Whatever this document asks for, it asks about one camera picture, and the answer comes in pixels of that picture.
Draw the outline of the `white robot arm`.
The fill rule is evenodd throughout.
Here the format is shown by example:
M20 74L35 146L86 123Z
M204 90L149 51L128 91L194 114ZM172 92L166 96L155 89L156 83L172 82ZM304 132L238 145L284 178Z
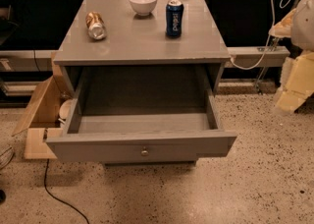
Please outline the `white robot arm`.
M314 93L314 0L300 0L269 34L287 37L302 50L295 59L286 58L275 94L274 111L293 113Z

